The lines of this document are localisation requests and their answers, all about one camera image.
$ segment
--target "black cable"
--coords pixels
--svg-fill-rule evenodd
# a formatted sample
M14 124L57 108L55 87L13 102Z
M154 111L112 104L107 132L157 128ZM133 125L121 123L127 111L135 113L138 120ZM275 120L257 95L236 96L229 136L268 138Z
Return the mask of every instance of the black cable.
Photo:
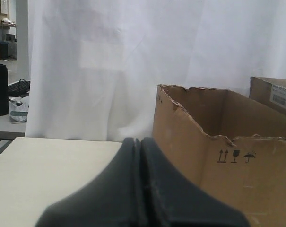
M19 88L19 96L21 96L21 91L20 91L20 82L21 82L22 80L27 84L28 88L30 89L30 85L29 85L28 81L26 81L26 80L24 80L24 79L20 79L20 80L19 80L19 84L18 84L18 88Z

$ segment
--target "desk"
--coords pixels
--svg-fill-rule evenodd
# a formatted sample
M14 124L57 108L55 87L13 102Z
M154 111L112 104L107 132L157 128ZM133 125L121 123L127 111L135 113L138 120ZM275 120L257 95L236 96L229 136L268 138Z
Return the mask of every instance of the desk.
M13 140L16 137L24 137L26 123L12 124L9 115L0 117L0 139Z
M120 146L16 138L0 155L0 227L33 227L48 205L94 179Z

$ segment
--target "shipping label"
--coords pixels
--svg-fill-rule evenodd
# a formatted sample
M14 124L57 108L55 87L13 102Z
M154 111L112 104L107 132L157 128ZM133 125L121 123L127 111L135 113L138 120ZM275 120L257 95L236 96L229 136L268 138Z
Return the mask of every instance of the shipping label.
M273 84L270 101L286 109L286 88Z

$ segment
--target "white tabletop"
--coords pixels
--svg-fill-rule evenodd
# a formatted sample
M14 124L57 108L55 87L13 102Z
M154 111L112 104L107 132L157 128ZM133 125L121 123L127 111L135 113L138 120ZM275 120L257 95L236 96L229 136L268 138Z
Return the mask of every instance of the white tabletop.
M24 137L26 123L13 124L9 115L0 116L0 139L13 140Z
M0 155L0 227L33 227L48 205L94 179L120 146L16 138Z

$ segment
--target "white fabric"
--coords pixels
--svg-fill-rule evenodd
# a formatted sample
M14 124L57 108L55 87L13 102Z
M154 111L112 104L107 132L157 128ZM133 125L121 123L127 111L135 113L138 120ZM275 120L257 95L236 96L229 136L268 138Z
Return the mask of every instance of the white fabric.
M33 1L29 137L142 138L159 83L286 78L286 0Z

